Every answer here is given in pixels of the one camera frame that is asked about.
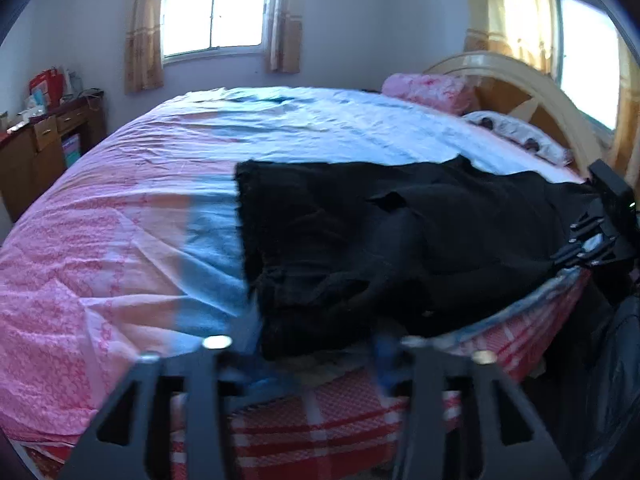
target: window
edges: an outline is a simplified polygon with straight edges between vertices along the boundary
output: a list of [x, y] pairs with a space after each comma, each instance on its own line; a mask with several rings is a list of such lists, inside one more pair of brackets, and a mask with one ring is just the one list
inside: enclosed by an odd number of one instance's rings
[[258, 52], [265, 9], [266, 0], [164, 0], [164, 55]]
[[615, 130], [620, 93], [618, 32], [598, 0], [556, 0], [558, 84], [590, 120]]

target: beige curtain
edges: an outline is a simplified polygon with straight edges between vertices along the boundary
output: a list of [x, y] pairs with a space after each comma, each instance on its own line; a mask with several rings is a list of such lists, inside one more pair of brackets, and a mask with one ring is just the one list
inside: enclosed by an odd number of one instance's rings
[[269, 0], [267, 9], [267, 69], [300, 72], [303, 0]]
[[626, 46], [618, 37], [620, 45], [620, 100], [618, 101], [618, 123], [613, 147], [609, 152], [610, 165], [627, 181], [635, 185], [640, 167], [640, 68]]
[[555, 0], [469, 0], [465, 51], [490, 50], [554, 69]]
[[135, 0], [125, 47], [126, 93], [164, 86], [162, 0]]

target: pillow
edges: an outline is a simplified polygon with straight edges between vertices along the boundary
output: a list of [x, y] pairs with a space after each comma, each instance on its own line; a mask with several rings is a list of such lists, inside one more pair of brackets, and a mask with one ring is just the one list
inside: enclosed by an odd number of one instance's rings
[[458, 116], [478, 109], [473, 87], [461, 76], [393, 74], [382, 93]]
[[465, 119], [519, 144], [528, 152], [544, 158], [555, 166], [568, 166], [574, 161], [571, 150], [563, 148], [539, 128], [515, 117], [481, 111], [467, 114]]

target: plaid fabric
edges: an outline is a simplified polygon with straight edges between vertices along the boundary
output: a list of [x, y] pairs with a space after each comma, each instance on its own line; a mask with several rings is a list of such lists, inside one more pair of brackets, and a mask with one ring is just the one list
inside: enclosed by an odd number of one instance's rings
[[[458, 355], [491, 350], [502, 368], [521, 381], [540, 362], [564, 325], [589, 279], [583, 273], [574, 287], [536, 307], [450, 348]], [[444, 392], [445, 419], [460, 414], [455, 392]], [[245, 480], [307, 478], [338, 480], [393, 459], [405, 399], [386, 397], [368, 370], [357, 370], [308, 391], [231, 416], [238, 463]], [[69, 444], [22, 443], [58, 463]], [[172, 435], [174, 479], [186, 478], [184, 434]]]

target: window pane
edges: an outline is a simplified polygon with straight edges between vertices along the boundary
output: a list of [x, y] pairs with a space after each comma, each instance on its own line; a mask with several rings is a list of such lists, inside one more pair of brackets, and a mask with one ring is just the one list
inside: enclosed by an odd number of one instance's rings
[[615, 130], [620, 94], [618, 32], [601, 10], [561, 0], [562, 90], [586, 114]]
[[264, 0], [216, 0], [211, 45], [260, 45], [263, 14]]
[[164, 55], [210, 47], [212, 0], [166, 0], [164, 3]]

